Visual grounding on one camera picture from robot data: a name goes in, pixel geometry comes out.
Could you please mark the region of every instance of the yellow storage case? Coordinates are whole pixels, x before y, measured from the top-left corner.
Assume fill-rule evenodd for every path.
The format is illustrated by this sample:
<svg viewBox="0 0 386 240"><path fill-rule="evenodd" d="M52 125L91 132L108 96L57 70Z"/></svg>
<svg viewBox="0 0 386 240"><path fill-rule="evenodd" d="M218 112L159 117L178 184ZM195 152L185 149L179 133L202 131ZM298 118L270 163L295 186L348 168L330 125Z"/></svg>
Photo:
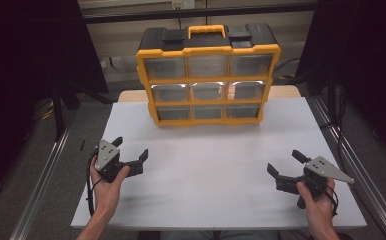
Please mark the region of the yellow storage case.
<svg viewBox="0 0 386 240"><path fill-rule="evenodd" d="M281 49L266 23L149 28L137 71L159 126L259 123Z"/></svg>

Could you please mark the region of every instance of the plastic drawer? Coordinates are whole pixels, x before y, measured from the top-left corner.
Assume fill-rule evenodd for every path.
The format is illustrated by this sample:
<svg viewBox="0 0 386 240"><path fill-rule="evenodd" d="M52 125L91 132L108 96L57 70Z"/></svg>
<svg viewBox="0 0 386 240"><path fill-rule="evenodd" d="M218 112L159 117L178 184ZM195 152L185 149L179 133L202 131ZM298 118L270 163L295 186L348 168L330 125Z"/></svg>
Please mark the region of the plastic drawer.
<svg viewBox="0 0 386 240"><path fill-rule="evenodd" d="M230 82L228 99L257 99L262 98L265 83L263 81Z"/></svg>
<svg viewBox="0 0 386 240"><path fill-rule="evenodd" d="M149 78L186 77L184 58L148 58L144 62Z"/></svg>
<svg viewBox="0 0 386 240"><path fill-rule="evenodd" d="M227 118L256 118L259 106L259 103L229 104L227 105Z"/></svg>
<svg viewBox="0 0 386 240"><path fill-rule="evenodd" d="M155 102L187 101L187 84L150 86Z"/></svg>
<svg viewBox="0 0 386 240"><path fill-rule="evenodd" d="M190 118L189 106L156 107L159 120L186 120Z"/></svg>
<svg viewBox="0 0 386 240"><path fill-rule="evenodd" d="M220 77L227 74L227 56L201 55L187 60L190 77Z"/></svg>
<svg viewBox="0 0 386 240"><path fill-rule="evenodd" d="M230 74L233 76L266 75L271 63L271 54L233 55Z"/></svg>
<svg viewBox="0 0 386 240"><path fill-rule="evenodd" d="M195 100L219 100L224 98L223 82L190 83L192 98Z"/></svg>
<svg viewBox="0 0 386 240"><path fill-rule="evenodd" d="M221 119L223 105L197 105L192 106L195 119Z"/></svg>

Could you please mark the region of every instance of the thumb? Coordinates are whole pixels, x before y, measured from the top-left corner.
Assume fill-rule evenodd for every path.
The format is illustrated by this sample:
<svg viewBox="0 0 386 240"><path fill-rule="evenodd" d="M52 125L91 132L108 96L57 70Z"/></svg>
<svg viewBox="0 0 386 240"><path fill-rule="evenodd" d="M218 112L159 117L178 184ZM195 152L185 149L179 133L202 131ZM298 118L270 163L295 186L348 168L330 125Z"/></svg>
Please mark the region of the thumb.
<svg viewBox="0 0 386 240"><path fill-rule="evenodd" d="M116 176L113 183L121 187L122 181L124 181L124 179L128 176L129 172L130 172L129 166L123 167L121 170L119 170L118 175Z"/></svg>
<svg viewBox="0 0 386 240"><path fill-rule="evenodd" d="M314 202L314 199L312 198L311 192L306 187L305 183L298 182L296 184L296 187L298 188L298 191L302 196L303 200L305 200L306 208L315 206L315 202Z"/></svg>

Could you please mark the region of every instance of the white tabletop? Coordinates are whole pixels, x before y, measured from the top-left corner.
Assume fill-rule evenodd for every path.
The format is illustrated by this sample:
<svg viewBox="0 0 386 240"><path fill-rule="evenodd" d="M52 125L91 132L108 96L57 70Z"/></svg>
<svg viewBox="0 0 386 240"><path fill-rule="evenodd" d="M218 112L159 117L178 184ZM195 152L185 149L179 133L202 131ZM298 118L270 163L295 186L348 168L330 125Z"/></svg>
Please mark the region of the white tabletop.
<svg viewBox="0 0 386 240"><path fill-rule="evenodd" d="M260 124L158 127L147 103L115 103L103 139L122 136L120 161L149 149L144 173L126 179L109 225L127 230L286 229L306 227L297 195L277 191L267 163L297 177L303 165L292 156L334 157L304 98L270 99ZM345 183L336 227L365 226ZM86 190L71 223L84 227L90 215Z"/></svg>

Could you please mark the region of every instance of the hand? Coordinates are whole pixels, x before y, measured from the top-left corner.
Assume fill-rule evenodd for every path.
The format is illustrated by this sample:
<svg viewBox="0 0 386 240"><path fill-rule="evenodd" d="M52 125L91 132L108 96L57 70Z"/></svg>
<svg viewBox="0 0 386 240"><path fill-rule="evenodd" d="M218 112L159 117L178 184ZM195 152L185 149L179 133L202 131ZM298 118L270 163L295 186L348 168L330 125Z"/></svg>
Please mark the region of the hand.
<svg viewBox="0 0 386 240"><path fill-rule="evenodd" d="M90 176L93 184L100 181L94 187L96 211L77 239L99 239L106 225L108 225L115 214L119 202L122 181L124 181L130 171L129 166L123 167L115 180L112 183L108 183L104 179L100 180L101 176L94 167L96 161L97 156L94 156L90 165Z"/></svg>
<svg viewBox="0 0 386 240"><path fill-rule="evenodd" d="M328 178L327 185L334 189L334 180ZM296 186L305 200L306 218L311 235L318 240L339 239L333 228L333 205L330 199L325 194L321 194L321 196L314 200L311 192L303 182L298 182ZM329 188L327 188L327 192L333 195Z"/></svg>

